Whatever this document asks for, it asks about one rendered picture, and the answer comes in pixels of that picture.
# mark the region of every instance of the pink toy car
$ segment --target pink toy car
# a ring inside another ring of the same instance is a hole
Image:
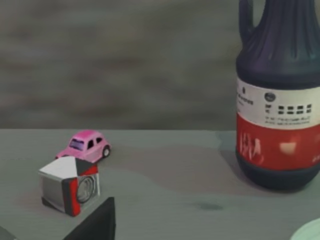
[[[111,145],[100,132],[82,130],[71,138],[66,149],[59,152],[55,158],[73,156],[90,163],[95,163],[108,157],[110,153]]]

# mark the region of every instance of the bottle handle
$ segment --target bottle handle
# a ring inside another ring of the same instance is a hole
[[[239,0],[239,32],[242,44],[250,39],[254,27],[253,0]]]

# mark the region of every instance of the black circle logo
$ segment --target black circle logo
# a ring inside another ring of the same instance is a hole
[[[267,102],[273,102],[274,100],[276,100],[276,95],[272,92],[267,92],[265,95],[264,95],[264,99],[267,101]]]

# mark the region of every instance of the bottle base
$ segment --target bottle base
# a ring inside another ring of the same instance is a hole
[[[236,158],[241,170],[249,180],[263,188],[275,191],[302,189],[314,179],[320,170],[320,164],[299,170],[268,170],[245,161],[237,151]]]

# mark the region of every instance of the car roof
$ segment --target car roof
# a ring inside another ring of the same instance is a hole
[[[73,135],[73,138],[79,139],[79,140],[89,140],[90,138],[101,136],[102,134],[95,130],[82,130]]]

